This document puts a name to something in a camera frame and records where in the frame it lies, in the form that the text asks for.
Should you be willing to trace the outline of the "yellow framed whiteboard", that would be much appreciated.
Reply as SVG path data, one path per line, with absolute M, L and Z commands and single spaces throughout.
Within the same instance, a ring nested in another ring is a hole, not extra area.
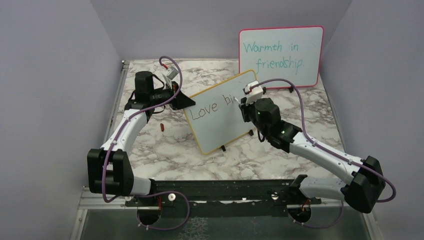
M 252 123 L 243 121 L 239 103 L 234 97 L 243 98 L 245 86 L 256 80 L 255 71 L 247 70 L 190 97 L 195 105 L 183 112 L 203 155 L 255 129 Z

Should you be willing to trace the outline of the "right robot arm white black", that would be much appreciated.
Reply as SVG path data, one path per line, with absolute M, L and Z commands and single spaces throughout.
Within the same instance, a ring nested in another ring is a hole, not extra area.
M 257 128 L 260 142 L 267 141 L 276 149 L 310 160 L 337 177 L 297 177 L 288 190 L 292 202 L 300 204 L 307 198 L 341 200 L 366 214 L 379 202 L 386 182 L 375 157 L 349 155 L 306 136 L 300 127 L 281 119 L 279 107 L 270 98 L 248 103 L 244 97 L 239 108 L 243 120 Z

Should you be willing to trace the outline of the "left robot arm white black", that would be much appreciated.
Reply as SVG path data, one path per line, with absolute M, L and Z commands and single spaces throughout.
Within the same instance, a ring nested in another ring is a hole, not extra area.
M 118 127 L 100 148 L 87 154 L 88 187 L 91 193 L 112 196 L 138 196 L 144 205 L 157 200 L 152 180 L 134 176 L 128 153 L 147 125 L 155 109 L 168 105 L 172 110 L 182 110 L 196 103 L 181 91 L 182 84 L 174 81 L 182 73 L 174 67 L 162 75 L 162 87 L 154 87 L 157 75 L 150 71 L 135 74 L 135 89 L 124 106 Z

